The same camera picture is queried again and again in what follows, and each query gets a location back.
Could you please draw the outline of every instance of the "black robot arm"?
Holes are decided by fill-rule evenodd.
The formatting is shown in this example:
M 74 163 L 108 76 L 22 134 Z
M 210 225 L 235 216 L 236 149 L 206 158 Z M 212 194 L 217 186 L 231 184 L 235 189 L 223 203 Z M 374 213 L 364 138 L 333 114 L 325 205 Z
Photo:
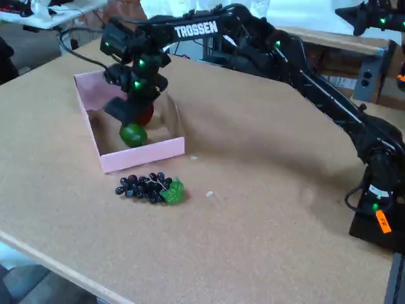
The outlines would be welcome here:
M 404 0 L 398 0 L 397 8 L 391 6 L 390 0 L 369 0 L 350 8 L 338 8 L 335 12 L 354 27 L 355 36 L 363 35 L 370 27 L 405 32 Z
M 119 63 L 108 68 L 105 77 L 109 83 L 121 86 L 128 93 L 128 100 L 115 98 L 105 110 L 123 124 L 131 122 L 168 85 L 158 73 L 170 63 L 163 47 L 222 35 L 231 37 L 241 51 L 254 50 L 265 55 L 261 70 L 269 79 L 292 86 L 350 136 L 358 156 L 368 166 L 358 187 L 367 194 L 366 203 L 361 210 L 347 202 L 348 206 L 366 214 L 373 214 L 376 202 L 384 211 L 390 209 L 395 198 L 404 194 L 405 146 L 401 132 L 388 122 L 367 115 L 364 105 L 357 107 L 315 75 L 308 67 L 300 38 L 277 30 L 265 18 L 252 16 L 243 5 L 190 11 L 180 18 L 156 16 L 135 31 L 111 20 L 104 30 L 101 51 Z

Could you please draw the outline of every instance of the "pink box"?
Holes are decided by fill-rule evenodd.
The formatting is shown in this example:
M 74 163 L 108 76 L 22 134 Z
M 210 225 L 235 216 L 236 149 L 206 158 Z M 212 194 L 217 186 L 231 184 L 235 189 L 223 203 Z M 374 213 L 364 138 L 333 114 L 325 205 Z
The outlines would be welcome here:
M 103 111 L 111 98 L 125 99 L 126 94 L 120 87 L 107 84 L 103 71 L 76 75 L 75 83 L 80 109 L 104 173 L 185 153 L 184 128 L 177 106 L 167 93 L 154 102 L 153 119 L 145 127 L 150 143 L 130 149 L 120 139 L 121 123 Z

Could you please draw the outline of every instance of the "green fruit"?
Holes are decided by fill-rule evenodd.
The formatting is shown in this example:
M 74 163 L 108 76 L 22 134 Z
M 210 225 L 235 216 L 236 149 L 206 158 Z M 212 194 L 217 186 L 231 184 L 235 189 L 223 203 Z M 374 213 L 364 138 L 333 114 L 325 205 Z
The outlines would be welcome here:
M 122 126 L 120 129 L 120 136 L 123 142 L 130 148 L 143 146 L 147 140 L 146 131 L 136 123 Z

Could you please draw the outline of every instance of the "plastic fruit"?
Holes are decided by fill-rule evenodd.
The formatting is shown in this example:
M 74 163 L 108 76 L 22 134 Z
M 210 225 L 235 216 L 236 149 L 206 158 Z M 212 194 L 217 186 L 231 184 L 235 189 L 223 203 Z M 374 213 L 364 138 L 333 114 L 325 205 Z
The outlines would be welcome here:
M 146 131 L 136 123 L 122 126 L 120 129 L 120 136 L 123 142 L 130 148 L 143 146 L 147 140 Z
M 146 126 L 151 121 L 153 113 L 154 113 L 154 108 L 153 108 L 153 104 L 152 104 L 151 107 L 148 110 L 146 110 L 146 112 L 144 114 L 137 117 L 136 123 L 143 127 Z

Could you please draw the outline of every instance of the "orange label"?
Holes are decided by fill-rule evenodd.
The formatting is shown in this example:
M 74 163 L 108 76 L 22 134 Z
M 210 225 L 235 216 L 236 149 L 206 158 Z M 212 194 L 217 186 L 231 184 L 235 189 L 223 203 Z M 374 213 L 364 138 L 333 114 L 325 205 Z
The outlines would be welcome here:
M 377 220 L 380 223 L 380 227 L 381 227 L 382 232 L 384 232 L 384 233 L 391 232 L 392 231 L 391 227 L 388 224 L 388 221 L 387 221 L 387 218 L 385 217 L 384 212 L 381 211 L 381 210 L 377 210 L 375 212 L 375 215 L 377 216 Z

